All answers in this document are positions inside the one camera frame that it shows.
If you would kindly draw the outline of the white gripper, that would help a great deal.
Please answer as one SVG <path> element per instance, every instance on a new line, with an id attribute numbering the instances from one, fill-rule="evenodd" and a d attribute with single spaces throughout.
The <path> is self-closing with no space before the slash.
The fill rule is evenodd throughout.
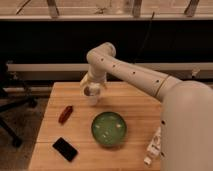
<path id="1" fill-rule="evenodd" d="M 86 96 L 87 102 L 90 106 L 95 106 L 98 104 L 101 88 L 106 87 L 104 83 L 92 82 L 89 79 L 89 75 L 86 74 L 80 81 L 80 86 L 83 89 L 83 94 Z"/>

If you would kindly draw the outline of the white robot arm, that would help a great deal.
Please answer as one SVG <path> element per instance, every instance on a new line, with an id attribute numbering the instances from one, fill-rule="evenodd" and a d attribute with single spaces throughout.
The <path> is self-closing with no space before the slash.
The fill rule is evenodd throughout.
<path id="1" fill-rule="evenodd" d="M 161 171 L 213 171 L 212 88 L 120 61 L 109 42 L 91 49 L 86 59 L 82 86 L 104 84 L 111 74 L 162 103 Z"/>

